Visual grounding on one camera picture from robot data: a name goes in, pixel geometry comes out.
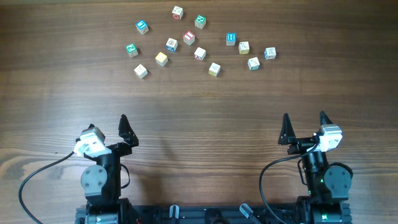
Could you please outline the blue sided picture block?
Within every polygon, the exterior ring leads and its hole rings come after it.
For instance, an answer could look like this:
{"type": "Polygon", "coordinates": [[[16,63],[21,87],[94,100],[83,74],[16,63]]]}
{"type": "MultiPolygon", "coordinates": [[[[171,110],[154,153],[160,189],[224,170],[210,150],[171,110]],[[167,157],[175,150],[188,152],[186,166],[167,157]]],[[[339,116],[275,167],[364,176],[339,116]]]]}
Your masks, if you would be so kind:
{"type": "Polygon", "coordinates": [[[178,47],[178,42],[175,39],[169,38],[167,43],[166,43],[166,49],[175,52],[178,47]]]}

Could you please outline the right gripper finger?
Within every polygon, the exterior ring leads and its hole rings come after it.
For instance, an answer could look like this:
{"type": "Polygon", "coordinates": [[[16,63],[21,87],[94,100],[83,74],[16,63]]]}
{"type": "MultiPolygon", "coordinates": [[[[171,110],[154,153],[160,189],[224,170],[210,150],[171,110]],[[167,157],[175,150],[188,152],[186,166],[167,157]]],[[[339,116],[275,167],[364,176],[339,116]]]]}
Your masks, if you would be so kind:
{"type": "Polygon", "coordinates": [[[282,127],[278,139],[279,145],[288,145],[296,142],[296,135],[288,113],[283,115],[282,127]]]}
{"type": "Polygon", "coordinates": [[[324,111],[320,112],[320,125],[333,124],[324,111]]]}

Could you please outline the green Z letter block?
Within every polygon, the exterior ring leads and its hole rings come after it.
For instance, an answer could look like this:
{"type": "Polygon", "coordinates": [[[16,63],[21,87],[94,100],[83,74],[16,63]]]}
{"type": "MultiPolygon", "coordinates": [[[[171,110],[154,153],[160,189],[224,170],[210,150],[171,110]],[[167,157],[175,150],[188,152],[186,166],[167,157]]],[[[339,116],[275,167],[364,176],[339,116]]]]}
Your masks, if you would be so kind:
{"type": "Polygon", "coordinates": [[[125,46],[125,48],[130,57],[135,57],[138,55],[138,50],[134,43],[125,46]]]}

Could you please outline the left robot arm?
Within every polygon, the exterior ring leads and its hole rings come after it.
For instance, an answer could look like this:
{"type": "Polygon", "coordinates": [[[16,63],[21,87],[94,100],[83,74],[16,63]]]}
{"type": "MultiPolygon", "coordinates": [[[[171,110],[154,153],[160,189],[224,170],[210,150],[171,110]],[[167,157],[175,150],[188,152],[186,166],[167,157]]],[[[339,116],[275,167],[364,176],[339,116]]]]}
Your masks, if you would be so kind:
{"type": "Polygon", "coordinates": [[[132,130],[126,115],[119,120],[119,137],[122,142],[106,146],[105,135],[94,124],[82,131],[73,150],[78,156],[96,162],[81,175],[81,186],[87,203],[76,210],[76,224],[141,223],[140,214],[128,198],[121,198],[121,163],[123,156],[130,155],[139,140],[132,130]]]}

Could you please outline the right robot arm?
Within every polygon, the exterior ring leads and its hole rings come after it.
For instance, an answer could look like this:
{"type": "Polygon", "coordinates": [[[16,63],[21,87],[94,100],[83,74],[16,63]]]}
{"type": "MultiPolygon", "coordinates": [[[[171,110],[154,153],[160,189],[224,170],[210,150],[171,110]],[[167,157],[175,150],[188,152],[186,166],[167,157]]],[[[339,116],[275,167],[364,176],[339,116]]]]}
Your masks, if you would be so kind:
{"type": "Polygon", "coordinates": [[[283,116],[278,144],[288,145],[289,155],[299,155],[298,169],[309,196],[299,196],[295,223],[352,223],[346,201],[352,184],[352,169],[340,162],[329,163],[326,153],[338,147],[343,138],[341,128],[324,111],[320,112],[320,128],[313,136],[297,138],[289,115],[283,116]]]}

